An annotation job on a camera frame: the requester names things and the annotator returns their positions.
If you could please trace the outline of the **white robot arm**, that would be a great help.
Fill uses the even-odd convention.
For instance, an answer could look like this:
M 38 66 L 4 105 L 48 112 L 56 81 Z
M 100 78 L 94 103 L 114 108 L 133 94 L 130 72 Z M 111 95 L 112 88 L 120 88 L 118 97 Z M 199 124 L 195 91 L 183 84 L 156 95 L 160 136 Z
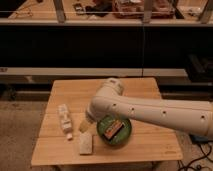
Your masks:
M 213 140 L 213 105 L 208 101 L 123 96 L 119 79 L 108 78 L 92 97 L 79 126 L 86 132 L 107 115 L 129 118 Z

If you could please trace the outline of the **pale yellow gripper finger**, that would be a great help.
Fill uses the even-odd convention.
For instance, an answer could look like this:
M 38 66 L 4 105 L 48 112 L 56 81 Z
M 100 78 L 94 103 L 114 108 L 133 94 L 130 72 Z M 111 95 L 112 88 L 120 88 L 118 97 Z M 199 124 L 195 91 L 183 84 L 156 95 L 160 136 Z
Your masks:
M 79 125 L 79 131 L 84 133 L 90 128 L 91 125 L 92 123 L 90 121 L 84 119 Z

